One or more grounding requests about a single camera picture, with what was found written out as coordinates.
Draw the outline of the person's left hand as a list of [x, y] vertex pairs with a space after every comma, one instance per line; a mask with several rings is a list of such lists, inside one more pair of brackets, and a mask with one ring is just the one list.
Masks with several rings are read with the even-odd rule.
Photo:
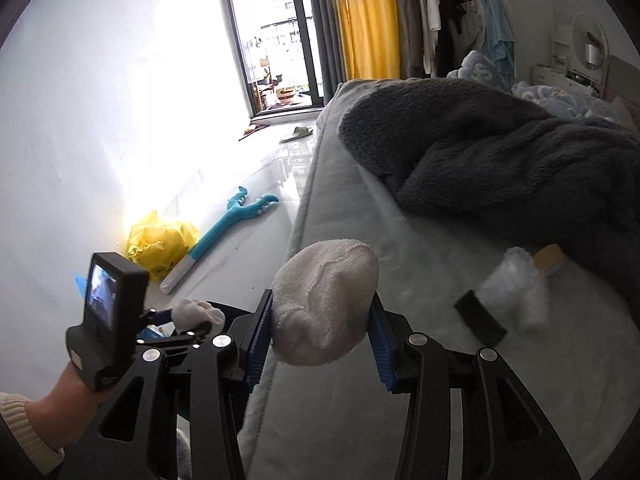
[[25, 413], [38, 437], [57, 451], [78, 441], [112, 391], [91, 390], [68, 362], [46, 396], [25, 403]]

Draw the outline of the cream sleeve forearm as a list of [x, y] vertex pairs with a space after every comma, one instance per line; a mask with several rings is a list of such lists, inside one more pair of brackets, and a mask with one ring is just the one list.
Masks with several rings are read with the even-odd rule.
[[64, 451], [54, 450], [37, 434], [20, 394], [1, 393], [1, 466], [17, 479], [55, 479]]

